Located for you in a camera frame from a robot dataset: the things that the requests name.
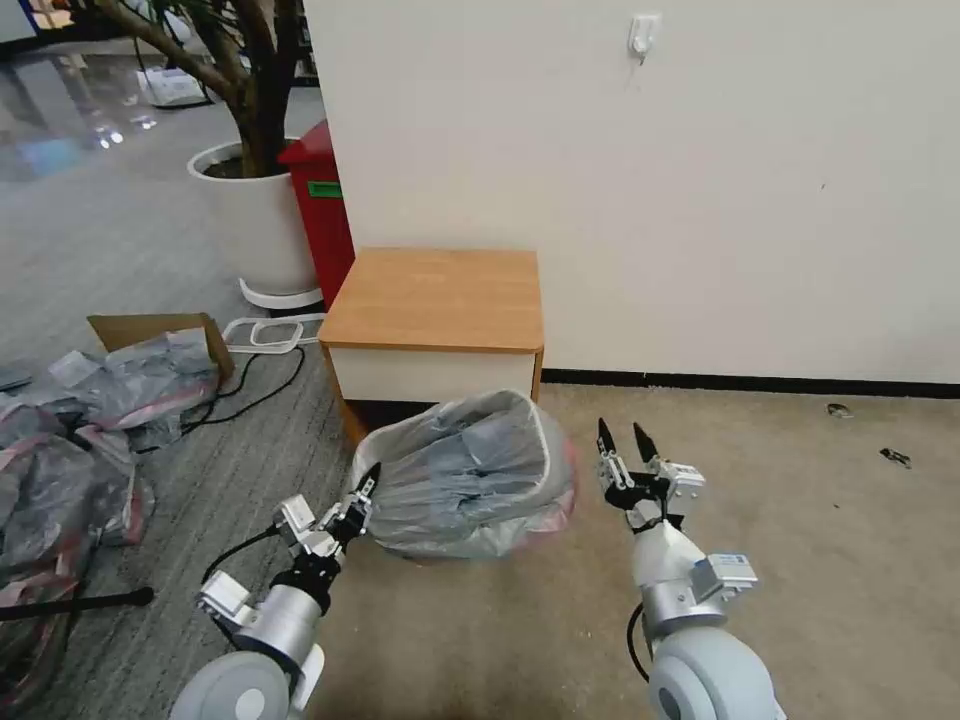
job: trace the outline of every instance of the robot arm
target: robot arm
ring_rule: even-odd
[[[314,642],[330,608],[330,586],[351,540],[366,533],[377,463],[358,488],[317,522],[302,495],[284,500],[274,528],[293,566],[273,578],[256,607],[250,592],[222,570],[200,590],[199,605],[230,636],[239,652],[207,664],[180,693],[171,720],[299,720],[323,670]]]
[[[786,720],[763,661],[720,628],[726,608],[757,584],[745,555],[705,555],[680,528],[705,482],[696,468],[662,459],[637,424],[641,472],[627,470],[599,422],[604,498],[634,533],[633,578],[641,602],[627,627],[630,656],[649,682],[659,720]],[[637,621],[653,658],[647,674],[633,646]]]

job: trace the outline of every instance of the trash bin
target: trash bin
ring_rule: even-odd
[[[327,121],[277,159],[290,169],[317,281],[329,309],[353,265],[354,252]]]
[[[513,390],[435,405],[372,432],[354,455],[351,487],[377,462],[367,529],[407,557],[502,557],[562,530],[573,511],[573,447]]]

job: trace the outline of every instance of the wooden top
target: wooden top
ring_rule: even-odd
[[[537,255],[364,248],[319,337],[328,347],[539,352]]]

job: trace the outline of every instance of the cardboard box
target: cardboard box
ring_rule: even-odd
[[[113,352],[128,345],[150,340],[165,332],[202,327],[207,338],[210,359],[220,368],[220,382],[233,374],[234,364],[217,323],[206,313],[176,315],[90,315],[90,327],[100,338],[104,349]]]

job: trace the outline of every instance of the green label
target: green label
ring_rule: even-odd
[[[310,193],[310,197],[343,197],[343,191],[340,189],[340,183],[334,182],[308,180],[307,192]]]

